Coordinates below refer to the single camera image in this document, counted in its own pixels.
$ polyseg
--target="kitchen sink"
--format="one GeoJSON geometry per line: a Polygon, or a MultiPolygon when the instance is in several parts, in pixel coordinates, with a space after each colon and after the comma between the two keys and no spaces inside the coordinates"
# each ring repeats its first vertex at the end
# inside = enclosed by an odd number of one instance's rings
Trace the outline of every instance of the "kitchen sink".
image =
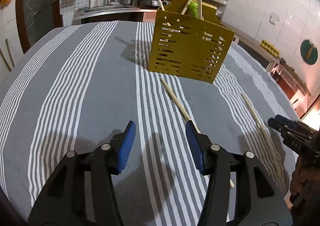
{"type": "Polygon", "coordinates": [[[118,5],[101,6],[101,7],[85,9],[83,13],[96,13],[96,12],[102,12],[102,11],[108,11],[108,10],[121,10],[121,9],[128,9],[128,8],[137,8],[137,7],[131,6],[131,5],[118,4],[118,5]]]}

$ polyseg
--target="green round wall decoration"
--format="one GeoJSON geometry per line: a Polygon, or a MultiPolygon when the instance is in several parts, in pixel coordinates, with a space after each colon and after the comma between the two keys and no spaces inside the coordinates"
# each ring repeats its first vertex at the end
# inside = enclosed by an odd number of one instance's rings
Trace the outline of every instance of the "green round wall decoration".
{"type": "Polygon", "coordinates": [[[310,40],[305,40],[302,42],[300,47],[300,52],[303,60],[307,64],[315,64],[318,60],[318,50],[313,45],[313,43],[310,42],[310,40]]]}

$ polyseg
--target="striped tablecloth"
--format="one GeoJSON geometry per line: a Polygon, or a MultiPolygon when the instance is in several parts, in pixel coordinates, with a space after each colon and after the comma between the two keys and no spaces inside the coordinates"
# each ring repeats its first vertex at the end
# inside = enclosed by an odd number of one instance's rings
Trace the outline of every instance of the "striped tablecloth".
{"type": "Polygon", "coordinates": [[[133,120],[127,167],[113,177],[124,224],[197,224],[208,179],[195,169],[185,121],[161,77],[203,134],[229,152],[253,151],[287,192],[295,156],[272,129],[264,140],[240,96],[265,124],[276,114],[297,119],[271,76],[236,44],[213,84],[150,73],[153,27],[115,21],[54,29],[1,83],[0,185],[23,218],[67,151],[93,151],[133,120]]]}

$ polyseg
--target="silver screw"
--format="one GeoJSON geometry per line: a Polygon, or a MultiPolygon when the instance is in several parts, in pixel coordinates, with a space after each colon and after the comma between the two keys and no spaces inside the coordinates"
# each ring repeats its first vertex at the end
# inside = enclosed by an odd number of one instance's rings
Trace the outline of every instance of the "silver screw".
{"type": "Polygon", "coordinates": [[[102,149],[102,150],[108,150],[108,149],[110,149],[110,148],[111,148],[110,144],[103,144],[103,145],[101,146],[101,149],[102,149]]]}
{"type": "Polygon", "coordinates": [[[67,157],[73,157],[75,155],[75,152],[73,150],[70,150],[67,152],[67,157]]]}
{"type": "Polygon", "coordinates": [[[214,151],[218,151],[220,149],[220,146],[217,144],[212,144],[210,148],[214,151]]]}
{"type": "Polygon", "coordinates": [[[251,151],[248,151],[245,155],[246,155],[248,158],[254,158],[254,154],[253,154],[251,151]]]}

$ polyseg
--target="perforated metal panel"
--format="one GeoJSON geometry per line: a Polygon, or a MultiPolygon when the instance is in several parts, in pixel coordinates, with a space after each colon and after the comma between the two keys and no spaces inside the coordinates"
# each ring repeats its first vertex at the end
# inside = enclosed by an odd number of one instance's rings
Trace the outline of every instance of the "perforated metal panel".
{"type": "Polygon", "coordinates": [[[234,35],[208,21],[158,10],[148,70],[212,83],[234,35]]]}

